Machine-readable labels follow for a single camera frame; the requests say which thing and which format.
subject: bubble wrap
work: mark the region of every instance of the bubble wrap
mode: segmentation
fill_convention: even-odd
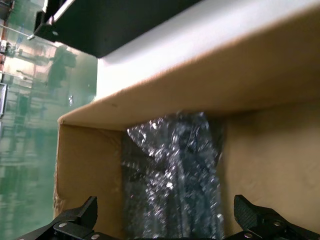
[[[224,237],[216,165],[222,128],[203,113],[174,114],[123,138],[124,225],[128,238]]]

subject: black panel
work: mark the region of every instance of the black panel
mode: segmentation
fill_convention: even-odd
[[[34,34],[100,58],[200,1],[74,0],[57,22],[36,26]]]

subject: black clamp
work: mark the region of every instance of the black clamp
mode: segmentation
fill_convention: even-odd
[[[97,218],[97,197],[91,196],[81,207],[64,211],[50,224],[16,240],[117,240],[101,232],[94,232],[93,227]],[[243,231],[225,240],[320,239],[319,234],[288,222],[271,208],[253,205],[242,195],[234,197],[234,218]]]

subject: cardboard flap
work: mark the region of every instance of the cardboard flap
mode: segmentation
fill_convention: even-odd
[[[94,230],[123,238],[122,132],[61,125],[54,186],[54,215],[97,196]]]
[[[320,98],[319,23],[320,8],[310,9],[76,109],[59,122],[123,130],[182,110],[227,115]]]
[[[226,125],[220,166],[226,232],[241,231],[233,200],[242,194],[320,233],[320,101],[239,114]]]

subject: cardboard box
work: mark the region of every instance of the cardboard box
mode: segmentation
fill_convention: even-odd
[[[219,164],[227,234],[239,231],[242,194],[320,232],[320,9],[62,116],[54,213],[98,197],[96,231],[123,238],[121,137],[127,127],[177,111],[225,119]]]

